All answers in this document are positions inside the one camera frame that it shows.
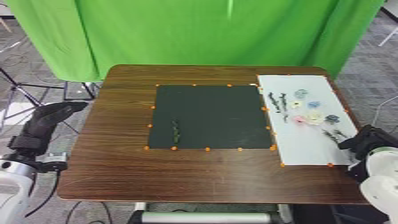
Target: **white board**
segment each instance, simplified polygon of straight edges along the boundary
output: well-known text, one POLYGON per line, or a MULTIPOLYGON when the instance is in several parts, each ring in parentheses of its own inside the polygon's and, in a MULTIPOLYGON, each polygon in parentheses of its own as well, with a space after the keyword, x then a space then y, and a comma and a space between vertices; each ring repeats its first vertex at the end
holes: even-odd
POLYGON ((278 150, 285 165, 328 165, 330 163, 335 165, 351 165, 353 155, 347 151, 340 150, 337 142, 324 134, 324 130, 330 133, 335 133, 335 130, 340 130, 347 137, 353 137, 358 133, 356 125, 346 112, 328 78, 319 75, 260 75, 258 79, 264 88, 264 99, 269 108, 278 150), (296 97, 299 89, 308 90, 305 99, 296 97), (278 113, 269 98, 271 92, 274 93, 274 98, 280 100, 280 103, 282 93, 287 94, 287 121, 285 115, 278 113), (294 101, 303 102, 303 107, 296 109, 290 105, 294 101), (310 109, 308 107, 308 103, 314 101, 321 102, 321 107, 317 109, 310 109), (337 115, 340 117, 340 123, 330 124, 324 122, 321 125, 310 125, 306 122, 303 124, 298 123, 294 117, 301 115, 306 116, 314 110, 326 116, 337 115))

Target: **dark square mat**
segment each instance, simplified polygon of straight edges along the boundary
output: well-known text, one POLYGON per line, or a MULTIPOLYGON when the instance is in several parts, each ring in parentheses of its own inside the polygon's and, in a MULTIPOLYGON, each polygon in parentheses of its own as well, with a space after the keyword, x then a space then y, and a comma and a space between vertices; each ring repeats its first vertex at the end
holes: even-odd
POLYGON ((161 86, 150 147, 269 149, 262 107, 257 86, 161 86))

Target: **floor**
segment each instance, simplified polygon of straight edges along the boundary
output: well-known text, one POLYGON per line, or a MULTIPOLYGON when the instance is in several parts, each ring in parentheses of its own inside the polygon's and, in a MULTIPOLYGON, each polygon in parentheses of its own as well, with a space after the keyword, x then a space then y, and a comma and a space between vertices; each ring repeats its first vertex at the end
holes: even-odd
MULTIPOLYGON (((56 79, 42 55, 35 49, 33 43, 26 36, 19 22, 8 20, 13 28, 13 34, 0 27, 0 66, 12 73, 15 79, 20 82, 63 86, 63 82, 56 79)), ((358 115, 362 124, 369 124, 374 120, 376 109, 379 104, 398 95, 398 36, 386 43, 385 47, 379 47, 379 43, 397 27, 395 21, 388 18, 385 13, 379 13, 374 20, 367 35, 360 42, 353 57, 349 59, 346 69, 338 78, 338 86, 349 100, 349 104, 358 115)), ((8 89, 10 84, 0 81, 0 115, 4 113, 4 107, 8 102, 8 89)), ((31 93, 40 97, 43 90, 28 88, 31 93)), ((83 86, 74 84, 70 94, 75 97, 86 97, 83 86)), ((45 98, 45 102, 61 102, 63 91, 54 90, 45 98)), ((12 110, 20 111, 29 108, 29 103, 24 97, 19 95, 13 103, 12 110)), ((77 129, 83 129, 86 116, 90 109, 81 112, 70 119, 68 123, 77 129)), ((392 131, 397 124, 397 112, 398 112, 398 100, 392 102, 381 111, 381 117, 378 120, 378 126, 392 131)), ((22 130, 24 121, 29 119, 29 113, 15 117, 6 122, 6 128, 0 135, 0 155, 10 152, 8 142, 13 135, 19 135, 22 130)), ((65 125, 59 126, 51 152, 70 152, 75 144, 77 135, 65 125)), ((38 188, 31 202, 31 209, 42 203, 54 185, 54 175, 43 174, 38 181, 38 188)), ((67 220, 68 212, 77 202, 65 201, 56 196, 40 212, 33 215, 28 223, 54 224, 63 223, 67 220)), ((113 219, 116 224, 125 224, 134 211, 134 203, 107 203, 111 207, 113 219)), ((189 211, 214 210, 212 205, 196 204, 155 204, 152 205, 155 211, 173 211, 175 209, 186 209, 189 211)), ((264 211, 273 209, 258 205, 239 207, 239 205, 219 206, 218 210, 223 211, 264 211)), ((72 223, 88 224, 95 220, 107 222, 107 213, 102 204, 97 202, 84 202, 77 208, 72 223)))

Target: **brown table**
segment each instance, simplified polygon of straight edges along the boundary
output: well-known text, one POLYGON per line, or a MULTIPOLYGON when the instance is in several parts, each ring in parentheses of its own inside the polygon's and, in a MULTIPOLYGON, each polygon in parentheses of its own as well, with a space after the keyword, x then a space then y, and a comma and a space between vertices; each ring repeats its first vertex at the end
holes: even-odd
POLYGON ((258 82, 257 74, 328 75, 328 72, 315 67, 118 65, 111 69, 72 153, 70 170, 63 174, 59 196, 65 199, 367 203, 346 167, 282 168, 280 154, 271 150, 145 149, 155 85, 248 85, 258 82))

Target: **cloth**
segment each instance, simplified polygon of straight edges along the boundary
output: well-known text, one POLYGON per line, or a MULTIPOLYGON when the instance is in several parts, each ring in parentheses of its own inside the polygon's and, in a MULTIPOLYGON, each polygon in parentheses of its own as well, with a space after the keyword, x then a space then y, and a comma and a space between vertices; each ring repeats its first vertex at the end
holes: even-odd
POLYGON ((385 0, 8 3, 58 77, 100 81, 116 64, 319 66, 337 77, 385 0))

